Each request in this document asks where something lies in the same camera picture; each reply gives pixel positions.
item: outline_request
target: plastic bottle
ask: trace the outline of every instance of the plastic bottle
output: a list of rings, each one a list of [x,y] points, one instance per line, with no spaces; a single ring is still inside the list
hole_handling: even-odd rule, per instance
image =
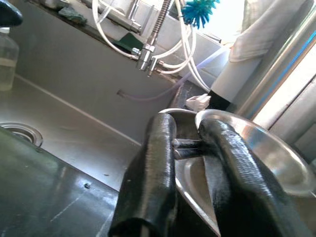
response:
[[[10,28],[0,28],[0,91],[11,90],[19,46],[8,34]]]

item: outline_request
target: blue brush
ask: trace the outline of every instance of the blue brush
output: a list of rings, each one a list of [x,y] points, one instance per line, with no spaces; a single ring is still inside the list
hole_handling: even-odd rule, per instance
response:
[[[220,0],[193,0],[187,2],[186,6],[182,9],[184,22],[196,26],[198,29],[200,27],[200,22],[202,26],[206,22],[209,22],[209,16],[213,14],[212,8],[216,8],[215,3],[219,3]]]

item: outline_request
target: white cloth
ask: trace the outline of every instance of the white cloth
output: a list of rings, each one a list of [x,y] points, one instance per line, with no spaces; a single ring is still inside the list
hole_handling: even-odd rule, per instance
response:
[[[245,0],[242,33],[230,52],[239,62],[268,52],[306,0]]]

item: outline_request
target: sink drain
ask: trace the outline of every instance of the sink drain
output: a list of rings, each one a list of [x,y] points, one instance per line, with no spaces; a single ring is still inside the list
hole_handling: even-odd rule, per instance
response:
[[[43,137],[40,132],[35,128],[25,124],[17,122],[4,122],[0,123],[0,126],[38,147],[40,147],[43,142]]]

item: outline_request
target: white towel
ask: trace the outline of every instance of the white towel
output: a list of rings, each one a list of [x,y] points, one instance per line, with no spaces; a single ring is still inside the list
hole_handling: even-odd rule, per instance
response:
[[[306,0],[245,0],[242,33],[229,60],[239,62],[262,56]]]

